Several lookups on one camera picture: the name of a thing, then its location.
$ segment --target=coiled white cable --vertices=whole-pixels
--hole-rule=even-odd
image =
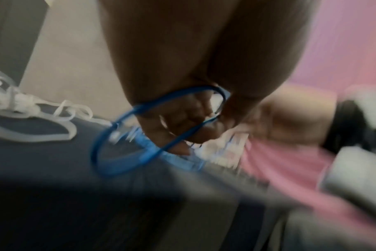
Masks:
[[[6,90],[1,87],[3,84],[8,85]],[[53,114],[48,114],[41,111],[40,104],[55,106],[57,109]],[[68,117],[60,116],[64,108],[69,113]],[[10,85],[3,77],[0,77],[0,116],[16,119],[41,118],[57,123],[67,130],[67,133],[64,134],[35,135],[11,131],[0,126],[1,139],[26,143],[71,140],[76,136],[77,131],[76,126],[70,121],[74,117],[105,126],[111,125],[110,121],[93,118],[92,110],[86,105],[76,105],[68,100],[62,103],[53,103],[24,94],[17,87]]]

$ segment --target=person's hand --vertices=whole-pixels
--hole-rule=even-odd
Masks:
[[[115,70],[132,105],[171,91],[220,85],[232,93],[221,117],[191,142],[218,138],[281,85],[297,64],[317,0],[99,0]],[[211,92],[138,117],[164,146],[211,116]],[[188,154],[184,143],[171,153]]]
[[[264,99],[235,131],[288,144],[321,145],[336,104],[332,93],[283,85]]]

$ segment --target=pink cloth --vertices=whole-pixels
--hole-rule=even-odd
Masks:
[[[343,93],[376,85],[376,0],[323,0],[308,46],[289,82]],[[376,226],[348,202],[317,191],[333,157],[319,149],[291,149],[251,140],[242,168],[297,201],[357,229],[376,243]]]

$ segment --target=blue loop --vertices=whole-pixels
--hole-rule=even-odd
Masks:
[[[92,146],[91,152],[90,152],[90,160],[91,160],[93,170],[102,177],[112,177],[112,176],[129,172],[137,167],[148,164],[150,161],[152,161],[153,159],[161,155],[162,152],[169,150],[170,148],[178,144],[180,141],[185,140],[188,137],[192,136],[205,124],[215,121],[218,118],[217,116],[210,118],[202,122],[201,124],[189,129],[185,133],[176,137],[174,141],[168,143],[166,146],[162,148],[143,149],[143,150],[128,154],[123,157],[103,160],[99,162],[99,154],[100,154],[101,147],[108,141],[111,133],[117,130],[119,125],[123,124],[123,121],[125,121],[129,117],[133,115],[139,115],[139,114],[145,113],[151,110],[152,108],[162,103],[165,103],[167,101],[171,101],[175,98],[179,98],[184,95],[191,94],[191,93],[209,91],[209,90],[215,91],[216,93],[221,94],[223,98],[223,102],[218,108],[218,110],[220,110],[223,103],[226,101],[226,96],[225,96],[224,91],[221,88],[216,87],[216,86],[197,86],[197,87],[182,89],[182,90],[178,90],[178,91],[174,91],[169,94],[166,94],[154,101],[150,101],[141,105],[134,106],[131,111],[123,114],[119,119],[113,122],[111,127],[105,129],[95,140]],[[128,134],[124,134],[121,137],[121,139],[125,140],[127,136]]]

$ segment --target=white cable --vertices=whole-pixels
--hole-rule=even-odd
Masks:
[[[6,89],[1,88],[3,84],[8,85]],[[55,112],[47,114],[41,111],[39,105],[46,104],[57,107]],[[61,117],[63,110],[69,114],[68,117]],[[111,122],[102,119],[93,118],[92,110],[86,105],[76,105],[71,101],[64,100],[61,104],[49,102],[33,95],[22,93],[17,87],[10,85],[3,77],[0,77],[0,116],[27,119],[30,117],[41,118],[52,121],[64,127],[68,133],[64,134],[24,134],[0,126],[0,138],[17,142],[47,142],[47,141],[66,141],[75,137],[76,126],[70,121],[74,117],[110,126]]]

